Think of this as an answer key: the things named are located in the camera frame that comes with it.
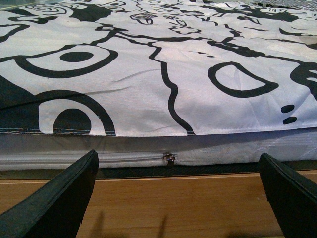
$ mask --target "black dot print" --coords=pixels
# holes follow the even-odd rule
[[[90,52],[68,52],[59,58],[65,62],[82,62],[89,60],[92,56],[94,56],[94,54]]]
[[[289,113],[290,111],[294,110],[295,106],[294,105],[286,105],[281,108],[282,113]]]
[[[295,122],[295,121],[297,121],[297,117],[289,117],[289,118],[287,118],[287,119],[285,119],[285,120],[283,121],[283,124],[284,124],[284,125],[287,125],[287,124],[293,123],[293,122]]]
[[[281,108],[281,112],[282,112],[282,113],[289,113],[289,112],[293,111],[294,108],[295,108],[295,106],[292,105],[292,104],[286,105],[286,106],[284,106],[284,107]],[[287,124],[293,123],[293,122],[295,122],[295,121],[297,121],[297,117],[289,117],[289,118],[287,118],[287,119],[285,119],[285,120],[283,121],[283,124],[284,124],[284,125],[287,125]]]

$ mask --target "black curved line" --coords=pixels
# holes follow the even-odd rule
[[[252,28],[252,27],[244,27],[244,28],[252,29],[252,30],[256,30],[256,31],[268,31],[268,30],[262,30],[262,29]]]
[[[229,66],[229,65],[233,65],[235,66],[238,70],[240,70],[241,72],[243,72],[244,74],[250,76],[251,78],[260,81],[262,83],[264,83],[264,86],[261,86],[259,88],[256,89],[250,89],[250,90],[237,90],[237,89],[231,89],[228,88],[224,85],[222,85],[216,78],[216,73],[218,72],[218,70],[222,69],[223,67]],[[278,87],[277,83],[274,82],[270,82],[267,81],[263,78],[260,78],[254,74],[252,74],[251,72],[249,72],[248,70],[246,70],[241,64],[236,63],[236,62],[226,62],[226,63],[219,63],[213,67],[210,67],[208,70],[208,77],[210,79],[210,81],[222,92],[232,96],[232,97],[236,97],[236,98],[250,98],[250,97],[256,97],[265,93],[268,93],[274,89],[276,89]]]
[[[32,65],[31,63],[27,61],[27,58],[29,57],[23,57],[23,56],[17,56],[15,58],[15,62],[19,67],[21,67],[25,71],[41,76],[41,77],[72,78],[72,77],[81,76],[81,75],[93,72],[97,69],[100,69],[118,57],[118,52],[112,51],[109,49],[107,50],[109,51],[110,55],[107,58],[103,59],[102,61],[85,68],[73,69],[73,70],[54,71],[54,70],[39,68],[37,66]]]
[[[115,136],[115,129],[111,117],[106,110],[94,99],[86,94],[78,93],[70,90],[51,90],[36,95],[37,102],[47,102],[56,99],[68,99],[85,105],[91,109],[101,120],[107,136]]]
[[[149,59],[160,63],[163,82],[167,87],[171,89],[171,93],[168,98],[169,113],[171,114],[173,119],[187,131],[187,135],[195,135],[193,128],[183,118],[181,118],[175,110],[175,101],[178,94],[178,87],[175,83],[171,82],[168,77],[167,63],[155,59],[155,56],[157,56],[161,52],[161,50],[161,47],[156,47],[156,50],[149,56]]]
[[[25,29],[30,27],[29,25],[24,25],[24,24],[0,25],[0,27],[9,27],[9,26],[19,26],[19,27],[14,28],[13,30],[11,30],[5,36],[1,36],[0,37],[0,43],[6,41],[7,39],[9,39],[9,37],[13,36],[15,33],[19,32],[19,31],[23,31],[23,30],[25,30]]]
[[[317,74],[311,72],[311,70],[317,71],[317,63],[315,62],[302,62],[296,67],[290,74],[291,80],[295,83],[304,85],[309,88],[311,94],[317,101],[317,83],[307,78],[317,78]]]

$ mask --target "mattress cover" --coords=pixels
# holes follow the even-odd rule
[[[0,11],[0,132],[157,137],[316,127],[316,19],[200,0]]]
[[[264,152],[281,161],[315,160],[317,128],[178,137],[0,135],[0,171],[65,169],[91,149],[100,168],[257,162]]]

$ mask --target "black circle print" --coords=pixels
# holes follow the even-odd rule
[[[94,56],[94,54],[90,52],[75,51],[75,52],[64,53],[59,58],[65,62],[82,62],[82,61],[89,60],[92,56]]]
[[[35,56],[16,56],[15,61],[25,71],[38,76],[72,78],[96,71],[117,57],[116,51],[105,48],[71,45]]]
[[[250,89],[250,90],[237,90],[237,89],[231,89],[228,88],[224,85],[222,85],[218,79],[216,78],[216,74],[217,72],[229,65],[233,65],[235,66],[239,71],[243,72],[244,74],[246,74],[247,76],[253,78],[254,80],[260,81],[262,83],[264,83],[264,86],[261,86],[259,88],[255,88],[255,89]],[[254,74],[252,74],[251,72],[249,72],[247,69],[245,69],[241,64],[236,63],[236,62],[226,62],[226,63],[219,63],[216,64],[215,66],[209,68],[208,70],[208,77],[210,79],[210,81],[222,92],[224,92],[225,94],[228,94],[232,97],[236,97],[236,98],[250,98],[250,97],[256,97],[265,93],[268,93],[274,89],[276,89],[278,87],[277,83],[274,82],[270,82],[267,81],[263,78],[260,78]]]
[[[37,101],[48,102],[56,99],[68,99],[88,107],[102,122],[106,135],[115,136],[115,129],[111,117],[106,110],[93,98],[88,95],[70,90],[52,90],[36,95]],[[74,131],[91,130],[89,117],[79,109],[70,108],[59,114],[53,126],[53,132],[69,132],[70,128]]]
[[[61,133],[69,130],[71,133],[89,134],[91,121],[89,117],[79,109],[67,109],[60,113],[55,120],[53,133]]]

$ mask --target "zipper pull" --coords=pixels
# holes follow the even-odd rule
[[[169,152],[165,152],[163,154],[163,159],[166,160],[167,163],[167,167],[173,167],[174,166],[174,162],[175,162],[175,155]]]

